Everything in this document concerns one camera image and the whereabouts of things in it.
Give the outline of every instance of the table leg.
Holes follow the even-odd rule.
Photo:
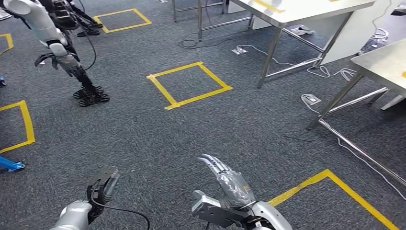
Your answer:
[[[222,14],[224,14],[226,12],[226,3],[227,3],[227,0],[223,0],[223,4],[221,5]]]
[[[381,98],[383,95],[385,95],[385,93],[389,92],[389,89],[386,90],[385,92],[379,93],[377,95],[375,95],[367,104],[367,106],[371,106],[372,104],[374,104],[379,98]]]
[[[248,30],[250,30],[251,28],[252,28],[252,19],[254,18],[254,15],[253,14],[251,14],[251,18],[250,18],[250,20],[248,21]]]
[[[336,31],[336,33],[333,35],[333,37],[330,39],[330,41],[328,42],[326,48],[324,49],[324,51],[321,53],[320,56],[320,61],[316,62],[313,67],[316,67],[318,65],[320,65],[324,58],[326,58],[327,54],[329,53],[329,51],[331,50],[331,48],[333,47],[334,43],[336,42],[338,36],[340,35],[341,31],[344,29],[345,25],[347,24],[348,20],[351,18],[353,12],[349,12],[348,15],[346,16],[346,18],[343,20],[343,22],[341,23],[340,27],[338,28],[338,30]]]
[[[401,95],[395,97],[394,99],[392,99],[388,104],[384,105],[381,109],[382,110],[387,110],[390,107],[394,106],[395,104],[400,103],[401,101],[403,101],[405,98]]]
[[[307,126],[307,130],[313,129],[319,122],[319,120],[323,119],[325,115],[358,83],[358,81],[362,78],[362,74],[355,75],[345,86],[340,90],[340,92],[334,97],[333,100],[327,105],[326,108],[317,116],[313,121]]]
[[[279,37],[281,36],[283,28],[276,28],[276,33],[273,36],[273,39],[271,40],[271,43],[269,44],[269,50],[268,50],[268,56],[265,59],[265,63],[264,63],[264,68],[262,69],[262,74],[261,74],[261,78],[258,82],[258,89],[260,89],[265,81],[266,75],[268,73],[268,67],[269,64],[271,63],[272,57],[273,57],[273,53],[275,53],[275,48],[276,45],[278,43]]]
[[[197,16],[198,16],[198,26],[199,26],[199,42],[202,41],[203,31],[202,31],[202,2],[197,0]]]
[[[173,12],[173,21],[177,22],[178,20],[176,19],[176,4],[175,0],[172,0],[172,12]]]

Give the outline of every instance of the robot leg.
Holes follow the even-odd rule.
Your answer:
[[[109,95],[103,93],[103,89],[98,86],[95,87],[85,70],[71,70],[70,73],[82,83],[82,89],[73,94],[73,97],[80,99],[79,106],[87,107],[89,105],[108,102]]]

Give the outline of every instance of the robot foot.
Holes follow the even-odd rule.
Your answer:
[[[98,104],[98,103],[104,103],[104,102],[108,102],[110,100],[109,95],[105,94],[105,93],[101,93],[98,95],[89,95],[87,97],[82,98],[79,101],[79,106],[80,107],[87,107],[93,104]]]
[[[97,86],[96,90],[97,90],[98,94],[103,93],[103,89],[101,86]],[[73,98],[75,98],[75,99],[82,99],[84,97],[89,97],[89,96],[91,96],[91,94],[86,89],[81,89],[73,94]]]
[[[103,28],[104,25],[101,23],[90,23],[89,24],[90,27],[96,27],[96,28]]]
[[[87,31],[82,31],[82,32],[76,34],[76,36],[78,36],[78,37],[85,37],[86,35],[94,35],[94,36],[97,36],[97,35],[99,35],[99,34],[100,34],[100,32],[97,31],[97,30],[87,30]]]

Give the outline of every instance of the humanoid robot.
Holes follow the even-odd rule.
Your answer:
[[[66,0],[0,0],[0,7],[16,18],[20,18],[51,53],[40,55],[35,66],[50,58],[52,66],[58,66],[82,83],[82,89],[73,94],[79,106],[108,102],[110,97],[103,89],[95,87],[80,63],[72,45],[70,32],[80,26],[86,31],[80,18]]]

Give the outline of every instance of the blue object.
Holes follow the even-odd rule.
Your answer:
[[[0,156],[0,167],[6,168],[9,170],[9,172],[12,172],[24,168],[25,165],[21,161],[13,162],[5,157]]]

